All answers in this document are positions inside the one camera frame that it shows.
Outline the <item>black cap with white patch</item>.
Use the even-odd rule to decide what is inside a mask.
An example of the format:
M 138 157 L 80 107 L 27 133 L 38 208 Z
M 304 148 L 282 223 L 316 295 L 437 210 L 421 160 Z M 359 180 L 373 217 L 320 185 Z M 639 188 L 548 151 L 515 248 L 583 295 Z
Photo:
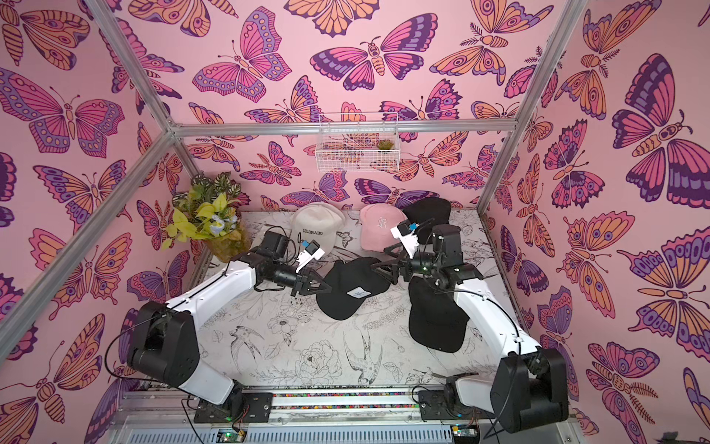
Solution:
M 316 303 L 328 317 L 343 321 L 352 317 L 364 302 L 386 292 L 390 281 L 373 271 L 375 257 L 360 257 L 349 262 L 336 261 L 325 276 L 330 292 L 316 295 Z

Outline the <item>plain black cap front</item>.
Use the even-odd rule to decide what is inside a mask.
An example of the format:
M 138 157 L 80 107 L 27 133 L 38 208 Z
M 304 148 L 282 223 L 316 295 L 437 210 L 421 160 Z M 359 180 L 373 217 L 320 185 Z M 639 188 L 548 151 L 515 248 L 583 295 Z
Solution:
M 469 316 L 450 294 L 438 290 L 427 279 L 413 277 L 408 290 L 412 339 L 429 349 L 458 352 L 464 343 Z

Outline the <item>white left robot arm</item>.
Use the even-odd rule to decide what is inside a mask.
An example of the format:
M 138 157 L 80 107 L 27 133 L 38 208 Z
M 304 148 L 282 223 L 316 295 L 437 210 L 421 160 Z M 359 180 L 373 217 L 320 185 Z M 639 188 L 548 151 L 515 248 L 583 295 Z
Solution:
M 148 302 L 139 311 L 127 364 L 135 371 L 213 405 L 232 403 L 238 382 L 207 364 L 198 332 L 224 306 L 265 281 L 290 294 L 314 295 L 331 287 L 307 265 L 325 255 L 321 245 L 303 242 L 297 265 L 284 255 L 290 239 L 269 231 L 261 244 L 229 261 L 225 269 L 192 290 L 164 303 Z

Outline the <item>plain black cap back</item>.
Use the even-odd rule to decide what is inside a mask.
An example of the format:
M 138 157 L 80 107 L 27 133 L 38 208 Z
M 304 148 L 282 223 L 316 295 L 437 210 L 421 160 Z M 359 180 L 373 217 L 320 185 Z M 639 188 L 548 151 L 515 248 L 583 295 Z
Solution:
M 419 225 L 418 242 L 424 245 L 430 242 L 434 226 L 449 224 L 451 203 L 440 197 L 429 197 L 405 207 L 403 213 L 410 222 Z

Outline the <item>pink cap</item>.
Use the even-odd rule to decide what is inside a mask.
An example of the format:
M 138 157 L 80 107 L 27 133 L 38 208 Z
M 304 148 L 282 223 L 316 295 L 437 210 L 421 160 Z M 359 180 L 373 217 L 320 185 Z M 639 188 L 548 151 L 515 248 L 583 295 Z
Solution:
M 396 242 L 391 230 L 406 219 L 405 214 L 387 203 L 366 205 L 360 212 L 360 245 L 364 251 L 382 252 Z

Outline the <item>plain black cap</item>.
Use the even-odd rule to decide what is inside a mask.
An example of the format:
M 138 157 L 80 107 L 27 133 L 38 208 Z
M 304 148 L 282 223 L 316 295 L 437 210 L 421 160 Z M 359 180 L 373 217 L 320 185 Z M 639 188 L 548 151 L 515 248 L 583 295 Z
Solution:
M 424 245 L 430 242 L 434 226 L 449 224 L 451 203 L 440 197 L 429 197 L 405 207 L 403 213 L 410 222 L 419 225 L 418 242 Z
M 438 290 L 427 279 L 413 277 L 408 290 L 412 339 L 429 349 L 458 352 L 464 343 L 469 316 L 450 294 Z

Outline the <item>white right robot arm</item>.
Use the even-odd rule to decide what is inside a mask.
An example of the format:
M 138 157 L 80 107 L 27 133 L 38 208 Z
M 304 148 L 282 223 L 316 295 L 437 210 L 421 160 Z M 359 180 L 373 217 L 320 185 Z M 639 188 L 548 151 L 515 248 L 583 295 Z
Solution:
M 419 244 L 420 225 L 405 220 L 392 229 L 390 259 L 373 271 L 391 283 L 423 278 L 430 290 L 455 303 L 479 330 L 498 367 L 491 381 L 475 375 L 450 377 L 444 388 L 447 408 L 476 408 L 493 414 L 494 427 L 508 433 L 564 422 L 569 418 L 566 361 L 530 337 L 498 303 L 476 266 L 465 262 L 460 228 L 436 225 L 432 249 Z

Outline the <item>white Colorado cap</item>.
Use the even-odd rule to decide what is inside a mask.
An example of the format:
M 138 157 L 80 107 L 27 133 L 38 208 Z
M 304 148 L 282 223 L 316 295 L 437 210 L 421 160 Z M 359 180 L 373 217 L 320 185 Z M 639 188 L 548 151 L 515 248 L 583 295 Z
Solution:
M 316 241 L 325 254 L 335 247 L 337 234 L 346 225 L 345 215 L 329 203 L 311 203 L 296 211 L 290 220 L 290 238 L 301 248 Z

